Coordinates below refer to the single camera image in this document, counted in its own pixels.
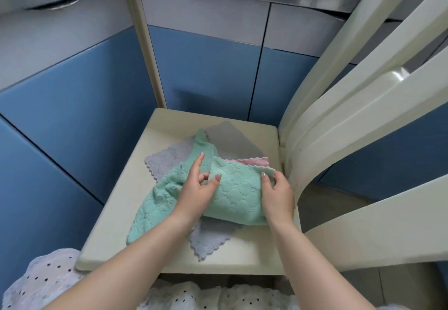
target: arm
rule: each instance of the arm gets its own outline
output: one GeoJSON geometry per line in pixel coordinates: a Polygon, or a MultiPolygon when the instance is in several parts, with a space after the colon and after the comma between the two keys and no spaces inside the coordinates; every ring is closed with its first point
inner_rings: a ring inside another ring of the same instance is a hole
{"type": "Polygon", "coordinates": [[[301,310],[375,310],[294,225],[294,194],[281,172],[262,174],[262,204],[301,310]]]}
{"type": "Polygon", "coordinates": [[[135,310],[162,268],[184,243],[218,186],[199,173],[204,154],[194,162],[179,199],[163,222],[117,253],[86,278],[56,298],[44,310],[135,310]]]}

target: folded green cloth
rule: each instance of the folded green cloth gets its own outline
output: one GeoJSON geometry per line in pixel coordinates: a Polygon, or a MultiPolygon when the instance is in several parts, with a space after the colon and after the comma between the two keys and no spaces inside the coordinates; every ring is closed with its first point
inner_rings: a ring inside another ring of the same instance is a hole
{"type": "Polygon", "coordinates": [[[210,177],[222,174],[218,188],[204,215],[244,225],[267,223],[261,206],[260,173],[266,172],[273,183],[275,170],[270,167],[244,165],[219,158],[215,146],[208,142],[204,130],[200,129],[188,159],[163,177],[143,201],[129,231],[128,244],[171,213],[194,160],[202,152],[205,158],[202,161],[201,172],[210,172],[210,177]]]}

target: white polka dot dress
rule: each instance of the white polka dot dress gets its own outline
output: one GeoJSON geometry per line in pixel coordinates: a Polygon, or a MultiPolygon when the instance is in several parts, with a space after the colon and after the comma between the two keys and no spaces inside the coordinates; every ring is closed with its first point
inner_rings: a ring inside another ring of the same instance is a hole
{"type": "MultiPolygon", "coordinates": [[[[3,295],[3,310],[40,310],[81,280],[75,249],[60,249],[34,259],[3,295]]],[[[137,310],[299,310],[294,296],[260,286],[201,290],[193,282],[171,285],[157,280],[137,310]]]]}

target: left arm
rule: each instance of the left arm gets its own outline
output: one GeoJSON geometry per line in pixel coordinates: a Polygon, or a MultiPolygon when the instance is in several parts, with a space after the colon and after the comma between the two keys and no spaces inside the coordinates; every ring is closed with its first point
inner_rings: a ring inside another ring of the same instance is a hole
{"type": "Polygon", "coordinates": [[[221,177],[208,184],[199,173],[204,154],[190,169],[171,214],[124,250],[48,304],[44,310],[135,310],[163,267],[207,208],[221,177]]]}

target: left hand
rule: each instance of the left hand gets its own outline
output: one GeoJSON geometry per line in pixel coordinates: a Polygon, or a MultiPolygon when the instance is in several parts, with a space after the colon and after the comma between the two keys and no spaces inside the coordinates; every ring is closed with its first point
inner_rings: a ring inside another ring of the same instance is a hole
{"type": "Polygon", "coordinates": [[[210,172],[200,173],[200,167],[205,155],[201,153],[194,161],[188,173],[187,181],[181,189],[176,206],[171,215],[182,221],[186,221],[193,226],[199,217],[203,215],[213,197],[213,194],[221,180],[221,174],[217,174],[208,184],[203,184],[208,180],[210,172]]]}

